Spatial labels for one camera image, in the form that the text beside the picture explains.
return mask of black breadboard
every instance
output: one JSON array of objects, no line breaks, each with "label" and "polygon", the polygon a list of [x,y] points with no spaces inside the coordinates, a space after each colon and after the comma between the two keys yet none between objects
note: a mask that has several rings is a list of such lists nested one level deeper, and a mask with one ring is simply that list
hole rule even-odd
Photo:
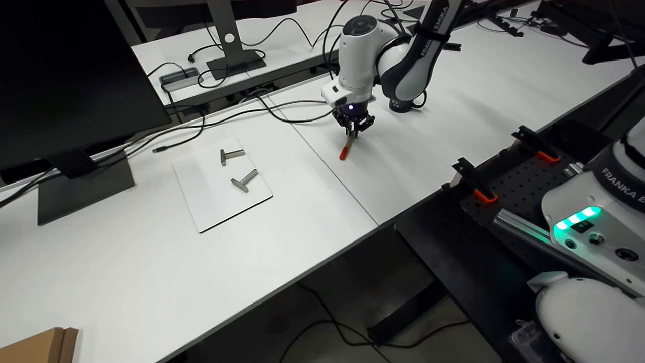
[{"label": "black breadboard", "polygon": [[542,197],[546,192],[569,179],[562,172],[569,167],[569,164],[575,162],[569,156],[562,156],[560,162],[549,164],[534,156],[490,183],[492,191],[499,196],[495,203],[482,203],[474,194],[471,194],[461,200],[461,207],[532,270],[569,271],[568,266],[564,266],[563,263],[501,229],[493,221],[503,208],[548,230],[542,215]]}]

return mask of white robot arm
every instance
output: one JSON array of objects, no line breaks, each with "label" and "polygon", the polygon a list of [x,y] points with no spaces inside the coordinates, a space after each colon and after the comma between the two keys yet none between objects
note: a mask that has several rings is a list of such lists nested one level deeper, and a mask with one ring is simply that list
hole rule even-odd
[{"label": "white robot arm", "polygon": [[322,88],[322,96],[334,107],[334,118],[348,134],[357,136],[374,122],[367,113],[367,102],[376,79],[380,78],[383,93],[392,101],[411,101],[423,93],[465,3],[429,2],[412,37],[373,16],[356,16],[345,24],[340,38],[341,69]]}]

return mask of metal peg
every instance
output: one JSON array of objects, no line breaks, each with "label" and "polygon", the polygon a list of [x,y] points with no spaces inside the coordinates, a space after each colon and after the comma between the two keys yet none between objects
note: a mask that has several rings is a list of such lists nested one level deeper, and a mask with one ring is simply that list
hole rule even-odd
[{"label": "metal peg", "polygon": [[237,180],[235,180],[235,178],[233,178],[233,179],[231,179],[231,183],[233,183],[234,186],[240,188],[245,193],[248,193],[248,188],[247,188],[246,184],[248,182],[250,182],[254,177],[256,177],[257,174],[258,174],[257,169],[253,169],[241,181],[237,181]]},{"label": "metal peg", "polygon": [[238,156],[244,156],[244,155],[246,155],[246,153],[242,149],[235,150],[232,152],[224,152],[224,149],[219,149],[219,159],[223,167],[226,166],[226,159],[232,159],[232,158],[236,158]]}]

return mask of red pen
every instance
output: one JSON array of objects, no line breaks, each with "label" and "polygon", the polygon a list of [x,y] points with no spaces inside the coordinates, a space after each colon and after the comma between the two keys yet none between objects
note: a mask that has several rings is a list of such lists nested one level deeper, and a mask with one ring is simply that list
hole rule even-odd
[{"label": "red pen", "polygon": [[341,155],[338,157],[340,160],[345,160],[347,158],[347,154],[350,152],[350,147],[352,147],[353,141],[354,141],[354,137],[350,134],[347,137],[347,142],[345,143],[345,146],[341,150]]}]

